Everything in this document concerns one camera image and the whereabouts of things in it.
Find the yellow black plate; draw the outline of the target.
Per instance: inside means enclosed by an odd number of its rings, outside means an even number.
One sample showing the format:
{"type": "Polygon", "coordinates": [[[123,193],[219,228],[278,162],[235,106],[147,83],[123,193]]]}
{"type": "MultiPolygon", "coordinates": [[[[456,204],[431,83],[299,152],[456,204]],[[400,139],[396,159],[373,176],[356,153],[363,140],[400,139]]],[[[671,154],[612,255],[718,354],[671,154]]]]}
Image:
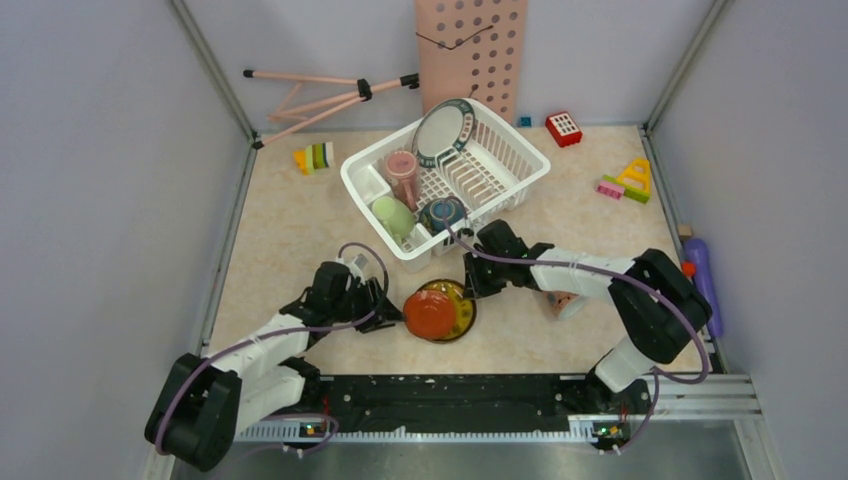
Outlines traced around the yellow black plate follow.
{"type": "Polygon", "coordinates": [[[464,296],[464,285],[452,279],[434,279],[418,288],[418,291],[437,291],[445,294],[452,302],[456,317],[455,324],[447,335],[432,339],[432,343],[452,343],[464,337],[474,326],[477,318],[477,304],[474,299],[464,296]]]}

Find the brown ceramic bowl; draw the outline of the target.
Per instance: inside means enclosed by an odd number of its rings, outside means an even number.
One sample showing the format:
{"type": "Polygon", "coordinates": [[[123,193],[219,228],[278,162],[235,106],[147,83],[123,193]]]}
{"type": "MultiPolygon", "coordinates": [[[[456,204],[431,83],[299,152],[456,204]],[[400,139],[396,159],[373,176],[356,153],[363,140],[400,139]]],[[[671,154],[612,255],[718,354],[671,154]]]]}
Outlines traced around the brown ceramic bowl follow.
{"type": "Polygon", "coordinates": [[[437,235],[447,225],[453,226],[466,217],[466,210],[456,198],[437,198],[426,203],[419,212],[418,220],[431,234],[437,235]]]}

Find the light green mug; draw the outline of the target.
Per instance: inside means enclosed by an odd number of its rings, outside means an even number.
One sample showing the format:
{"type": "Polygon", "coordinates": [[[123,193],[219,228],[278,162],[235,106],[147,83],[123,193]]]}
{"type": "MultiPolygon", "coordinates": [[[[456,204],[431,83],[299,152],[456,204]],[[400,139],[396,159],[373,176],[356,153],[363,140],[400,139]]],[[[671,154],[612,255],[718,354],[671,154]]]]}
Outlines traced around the light green mug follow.
{"type": "Polygon", "coordinates": [[[402,243],[414,229],[416,223],[414,214],[403,202],[394,197],[378,198],[373,202],[371,211],[398,244],[402,243]]]}

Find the salmon mug white interior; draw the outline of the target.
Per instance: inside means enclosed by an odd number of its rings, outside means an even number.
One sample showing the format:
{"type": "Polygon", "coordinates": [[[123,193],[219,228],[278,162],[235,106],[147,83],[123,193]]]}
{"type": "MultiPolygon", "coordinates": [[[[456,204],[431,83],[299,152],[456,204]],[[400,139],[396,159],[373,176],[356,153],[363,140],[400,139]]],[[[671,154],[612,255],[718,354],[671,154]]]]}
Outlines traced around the salmon mug white interior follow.
{"type": "Polygon", "coordinates": [[[588,299],[564,291],[551,291],[545,293],[545,300],[548,306],[558,320],[565,320],[577,314],[587,304],[588,299]]]}

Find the white plastic dish rack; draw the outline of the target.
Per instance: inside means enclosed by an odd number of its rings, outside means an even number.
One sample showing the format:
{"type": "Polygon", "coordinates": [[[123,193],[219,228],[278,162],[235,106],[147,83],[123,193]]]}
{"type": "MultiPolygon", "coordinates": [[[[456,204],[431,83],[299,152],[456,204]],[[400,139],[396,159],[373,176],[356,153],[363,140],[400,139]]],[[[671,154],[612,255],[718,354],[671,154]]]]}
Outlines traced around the white plastic dish rack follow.
{"type": "MultiPolygon", "coordinates": [[[[450,154],[436,168],[419,169],[417,208],[437,198],[459,198],[467,216],[452,226],[454,230],[479,229],[501,211],[520,206],[532,186],[551,170],[550,161],[508,122],[477,100],[465,99],[476,112],[471,139],[461,152],[450,154]]],[[[409,272],[422,270],[433,256],[448,252],[453,246],[448,233],[431,235],[418,224],[398,244],[375,218],[371,206],[378,198],[392,195],[383,176],[385,159],[396,151],[412,153],[421,119],[353,154],[340,167],[353,202],[409,272]]]]}

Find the pink patterned mug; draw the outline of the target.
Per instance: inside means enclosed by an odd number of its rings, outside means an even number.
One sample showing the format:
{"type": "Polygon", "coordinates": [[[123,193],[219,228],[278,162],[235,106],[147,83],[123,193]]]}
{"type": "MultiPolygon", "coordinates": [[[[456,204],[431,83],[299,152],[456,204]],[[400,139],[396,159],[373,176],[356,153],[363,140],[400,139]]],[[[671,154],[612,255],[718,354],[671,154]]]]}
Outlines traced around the pink patterned mug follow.
{"type": "Polygon", "coordinates": [[[383,176],[391,187],[394,197],[410,211],[417,211],[420,198],[419,164],[409,151],[391,153],[384,162],[383,176]]]}

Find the white plate green rim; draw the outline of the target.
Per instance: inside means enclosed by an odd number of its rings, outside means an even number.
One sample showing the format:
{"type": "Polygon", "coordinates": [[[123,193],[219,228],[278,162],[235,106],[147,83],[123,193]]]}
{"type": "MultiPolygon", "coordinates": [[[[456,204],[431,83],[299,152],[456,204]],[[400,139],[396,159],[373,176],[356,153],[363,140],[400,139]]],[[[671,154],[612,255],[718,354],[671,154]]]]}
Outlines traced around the white plate green rim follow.
{"type": "Polygon", "coordinates": [[[433,169],[452,153],[461,152],[476,128],[476,112],[465,98],[443,101],[420,121],[412,140],[412,153],[421,168],[433,169]]]}

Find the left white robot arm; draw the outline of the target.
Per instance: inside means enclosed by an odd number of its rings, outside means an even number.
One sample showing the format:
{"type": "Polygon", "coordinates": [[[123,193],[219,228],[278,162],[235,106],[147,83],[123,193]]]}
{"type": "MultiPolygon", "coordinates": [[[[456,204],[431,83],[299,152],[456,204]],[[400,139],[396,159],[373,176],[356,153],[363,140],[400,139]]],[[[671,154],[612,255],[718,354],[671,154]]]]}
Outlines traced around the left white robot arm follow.
{"type": "Polygon", "coordinates": [[[144,437],[161,455],[207,472],[236,437],[283,408],[319,404],[314,368],[301,359],[329,333],[369,327],[390,307],[389,279],[366,278],[353,262],[325,261],[311,285],[254,333],[208,357],[186,353],[172,365],[144,437]]]}

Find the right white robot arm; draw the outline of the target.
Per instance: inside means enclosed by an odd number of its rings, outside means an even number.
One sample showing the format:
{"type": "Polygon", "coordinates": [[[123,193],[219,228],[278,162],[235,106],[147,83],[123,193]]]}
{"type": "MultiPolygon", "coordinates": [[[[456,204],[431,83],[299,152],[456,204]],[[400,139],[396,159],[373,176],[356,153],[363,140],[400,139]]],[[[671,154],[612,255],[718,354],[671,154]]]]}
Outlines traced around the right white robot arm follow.
{"type": "Polygon", "coordinates": [[[632,258],[576,253],[550,243],[527,245],[504,220],[481,228],[476,242],[460,241],[465,253],[465,296],[482,299],[506,286],[575,295],[612,306],[624,337],[590,370],[586,397],[600,412],[612,412],[627,387],[667,365],[689,345],[706,354],[698,338],[713,310],[671,258],[649,248],[632,258]]]}

